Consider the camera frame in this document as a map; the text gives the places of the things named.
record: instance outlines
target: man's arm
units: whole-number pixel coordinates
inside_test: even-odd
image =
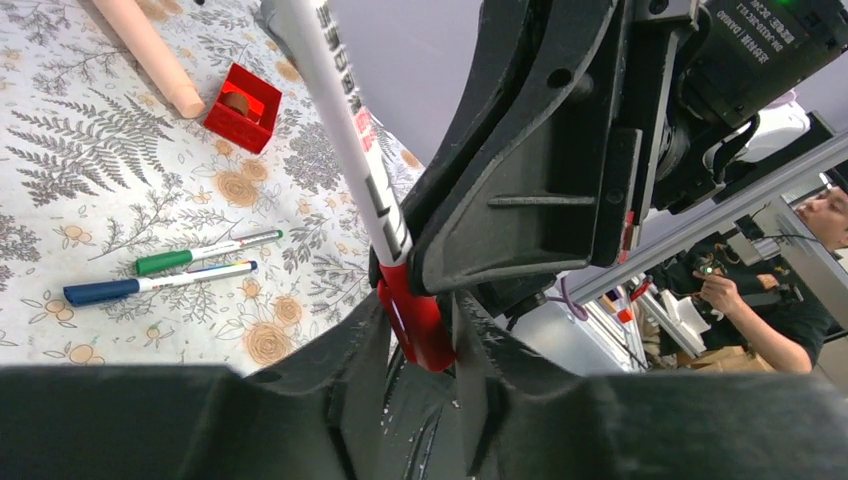
[[[724,314],[754,351],[775,370],[792,373],[809,373],[813,370],[813,362],[807,350],[772,328],[745,302],[740,301],[739,305]]]

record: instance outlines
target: blue marker cap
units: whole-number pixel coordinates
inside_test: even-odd
[[[65,298],[74,307],[84,307],[95,303],[118,300],[127,295],[138,293],[140,290],[138,280],[117,280],[114,282],[89,283],[87,285],[72,285],[65,287],[62,292]]]

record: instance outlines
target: green marker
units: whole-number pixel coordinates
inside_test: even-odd
[[[149,275],[169,268],[186,265],[188,263],[203,260],[204,258],[237,252],[246,248],[262,245],[263,243],[276,242],[283,238],[282,230],[272,230],[265,233],[257,233],[247,237],[237,238],[226,242],[216,243],[208,247],[180,250],[179,252],[160,253],[150,257],[139,258],[135,261],[135,270],[139,275]]]

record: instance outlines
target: beige cylinder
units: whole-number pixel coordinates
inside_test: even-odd
[[[204,105],[194,82],[144,16],[135,0],[93,0],[147,75],[184,118],[196,118]]]

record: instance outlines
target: green marker cap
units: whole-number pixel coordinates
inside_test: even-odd
[[[178,267],[191,263],[191,251],[182,250],[179,252],[160,253],[150,257],[139,258],[135,261],[135,271],[139,275],[148,275],[151,273],[161,272],[172,267]]]

